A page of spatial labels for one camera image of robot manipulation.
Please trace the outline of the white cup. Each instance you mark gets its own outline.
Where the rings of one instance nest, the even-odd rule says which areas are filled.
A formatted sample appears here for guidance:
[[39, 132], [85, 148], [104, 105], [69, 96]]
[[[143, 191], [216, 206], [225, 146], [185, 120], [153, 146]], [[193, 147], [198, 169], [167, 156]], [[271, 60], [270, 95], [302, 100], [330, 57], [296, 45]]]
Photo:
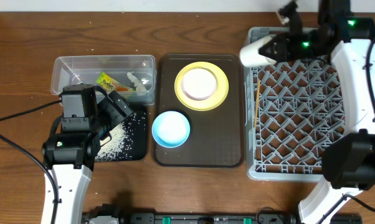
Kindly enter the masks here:
[[243, 47], [239, 54], [242, 65], [245, 67], [260, 67], [275, 64], [275, 60], [259, 54], [259, 49], [271, 39], [270, 36], [266, 36]]

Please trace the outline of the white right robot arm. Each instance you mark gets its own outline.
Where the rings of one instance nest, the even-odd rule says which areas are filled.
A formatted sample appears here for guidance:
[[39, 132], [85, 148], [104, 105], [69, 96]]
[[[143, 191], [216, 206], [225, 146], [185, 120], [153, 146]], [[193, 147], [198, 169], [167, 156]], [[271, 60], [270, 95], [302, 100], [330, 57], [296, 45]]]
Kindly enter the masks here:
[[259, 47], [268, 63], [327, 55], [338, 74], [344, 134], [323, 151], [321, 179], [298, 206], [301, 223], [329, 223], [348, 200], [375, 186], [375, 22], [355, 16], [349, 1], [321, 1], [318, 26], [309, 32], [295, 1], [277, 16], [289, 30]]

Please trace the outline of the yellow plate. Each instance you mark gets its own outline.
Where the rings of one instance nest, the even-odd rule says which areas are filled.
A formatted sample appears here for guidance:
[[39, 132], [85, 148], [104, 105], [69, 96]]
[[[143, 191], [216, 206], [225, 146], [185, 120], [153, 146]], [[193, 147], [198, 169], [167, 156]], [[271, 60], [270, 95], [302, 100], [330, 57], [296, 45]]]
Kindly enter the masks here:
[[[183, 93], [181, 89], [183, 75], [194, 68], [204, 68], [210, 71], [216, 78], [217, 90], [206, 100], [191, 100]], [[229, 81], [225, 72], [217, 65], [209, 62], [193, 62], [186, 65], [178, 72], [174, 81], [174, 91], [177, 99], [187, 108], [196, 111], [209, 111], [218, 107], [226, 99], [229, 92]]]

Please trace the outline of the light blue bowl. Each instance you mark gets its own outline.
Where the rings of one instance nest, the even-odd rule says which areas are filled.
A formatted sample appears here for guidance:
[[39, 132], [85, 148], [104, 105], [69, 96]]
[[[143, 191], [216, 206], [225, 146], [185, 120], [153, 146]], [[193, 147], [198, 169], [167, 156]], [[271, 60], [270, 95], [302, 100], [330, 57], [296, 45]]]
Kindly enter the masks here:
[[186, 142], [190, 135], [190, 123], [180, 112], [166, 111], [159, 114], [153, 122], [153, 139], [162, 147], [175, 148]]

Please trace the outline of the wooden chopstick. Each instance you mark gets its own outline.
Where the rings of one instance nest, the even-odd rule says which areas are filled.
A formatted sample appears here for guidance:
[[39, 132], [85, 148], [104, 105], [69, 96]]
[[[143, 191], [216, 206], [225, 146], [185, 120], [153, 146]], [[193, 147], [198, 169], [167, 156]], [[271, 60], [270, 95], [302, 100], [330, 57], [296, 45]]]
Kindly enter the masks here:
[[256, 97], [255, 97], [255, 117], [254, 117], [254, 128], [257, 128], [257, 120], [259, 117], [259, 101], [260, 101], [260, 84], [261, 80], [257, 80], [257, 91], [256, 91]]

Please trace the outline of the yellow green snack wrapper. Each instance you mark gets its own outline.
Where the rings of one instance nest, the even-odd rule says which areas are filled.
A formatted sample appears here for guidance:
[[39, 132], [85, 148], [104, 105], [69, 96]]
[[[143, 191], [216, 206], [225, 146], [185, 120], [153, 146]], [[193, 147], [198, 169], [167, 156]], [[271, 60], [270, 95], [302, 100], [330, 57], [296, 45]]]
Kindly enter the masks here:
[[101, 72], [95, 82], [106, 91], [134, 91], [133, 88], [121, 84], [105, 72]]

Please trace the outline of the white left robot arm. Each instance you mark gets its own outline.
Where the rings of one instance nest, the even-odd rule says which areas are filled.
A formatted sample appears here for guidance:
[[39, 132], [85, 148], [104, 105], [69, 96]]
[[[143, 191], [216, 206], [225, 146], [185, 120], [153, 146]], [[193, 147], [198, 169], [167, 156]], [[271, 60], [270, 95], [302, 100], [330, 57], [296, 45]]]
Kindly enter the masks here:
[[45, 200], [42, 223], [80, 223], [88, 185], [92, 178], [100, 142], [129, 117], [133, 110], [124, 97], [110, 92], [99, 103], [89, 102], [97, 114], [60, 115], [52, 123], [49, 138], [42, 145], [45, 168]]

